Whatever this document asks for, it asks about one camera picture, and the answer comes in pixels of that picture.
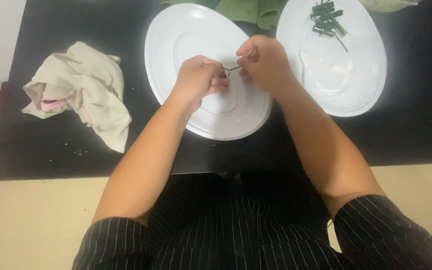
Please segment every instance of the white cloth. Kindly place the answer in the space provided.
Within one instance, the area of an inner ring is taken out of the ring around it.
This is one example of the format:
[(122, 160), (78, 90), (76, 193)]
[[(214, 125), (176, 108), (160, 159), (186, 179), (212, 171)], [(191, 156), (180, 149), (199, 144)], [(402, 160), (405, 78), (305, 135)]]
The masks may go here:
[(32, 102), (22, 112), (46, 119), (74, 110), (109, 148), (124, 153), (131, 116), (123, 104), (119, 62), (79, 41), (67, 53), (51, 54), (23, 86)]

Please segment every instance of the shirt sleeve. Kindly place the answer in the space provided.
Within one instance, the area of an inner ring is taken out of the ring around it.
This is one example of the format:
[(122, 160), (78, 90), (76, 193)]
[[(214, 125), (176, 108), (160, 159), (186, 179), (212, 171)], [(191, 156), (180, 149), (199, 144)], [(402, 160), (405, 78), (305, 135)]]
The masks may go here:
[(432, 269), (432, 236), (387, 197), (366, 195), (334, 218), (343, 254), (359, 269)]
[(143, 269), (149, 259), (144, 225), (130, 218), (105, 218), (84, 235), (72, 270)]

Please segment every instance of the beige floor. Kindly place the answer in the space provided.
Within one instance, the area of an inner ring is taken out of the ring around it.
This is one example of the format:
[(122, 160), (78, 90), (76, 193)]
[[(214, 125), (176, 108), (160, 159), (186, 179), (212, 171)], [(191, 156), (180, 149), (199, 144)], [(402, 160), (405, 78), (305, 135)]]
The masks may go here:
[[(432, 165), (373, 172), (389, 198), (432, 233)], [(1, 181), (0, 270), (69, 270), (107, 180)], [(330, 235), (334, 244), (333, 229)]]

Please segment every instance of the black table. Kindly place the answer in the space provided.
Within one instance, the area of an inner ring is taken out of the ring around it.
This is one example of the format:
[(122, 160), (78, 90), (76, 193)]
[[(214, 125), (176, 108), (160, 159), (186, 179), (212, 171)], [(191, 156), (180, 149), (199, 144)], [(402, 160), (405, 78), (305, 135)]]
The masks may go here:
[[(144, 40), (165, 6), (157, 0), (27, 0), (0, 122), (0, 180), (108, 176), (122, 158), (67, 111), (46, 120), (21, 113), (22, 86), (53, 52), (80, 40), (119, 56), (124, 103), (132, 116), (126, 149), (159, 108), (149, 86)], [(393, 13), (371, 13), (386, 48), (386, 85), (365, 114), (333, 117), (370, 165), (432, 163), (432, 0)], [(239, 25), (251, 36), (257, 27)], [(280, 108), (266, 124), (235, 141), (185, 131), (173, 173), (287, 168), (298, 161)]]

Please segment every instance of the floor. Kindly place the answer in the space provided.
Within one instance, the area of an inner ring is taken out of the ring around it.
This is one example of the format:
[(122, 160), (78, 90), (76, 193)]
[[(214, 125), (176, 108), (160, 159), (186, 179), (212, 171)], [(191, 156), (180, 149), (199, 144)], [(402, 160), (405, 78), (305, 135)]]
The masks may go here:
[[(25, 3), (0, 0), (0, 85), (8, 79)], [(372, 170), (405, 215), (432, 233), (432, 165)], [(107, 180), (0, 182), (0, 270), (69, 270)]]

